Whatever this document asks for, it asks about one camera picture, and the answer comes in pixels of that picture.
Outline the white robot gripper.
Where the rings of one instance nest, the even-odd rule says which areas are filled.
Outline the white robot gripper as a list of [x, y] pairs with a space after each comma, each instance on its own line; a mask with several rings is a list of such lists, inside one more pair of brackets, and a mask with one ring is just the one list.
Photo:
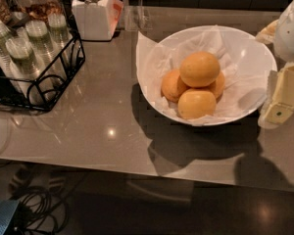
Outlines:
[[294, 114], [294, 0], [279, 19], [265, 26], [255, 39], [266, 45], [273, 43], [277, 57], [293, 62], [286, 63], [280, 71], [269, 73], [267, 99], [261, 108], [258, 125], [274, 129]]

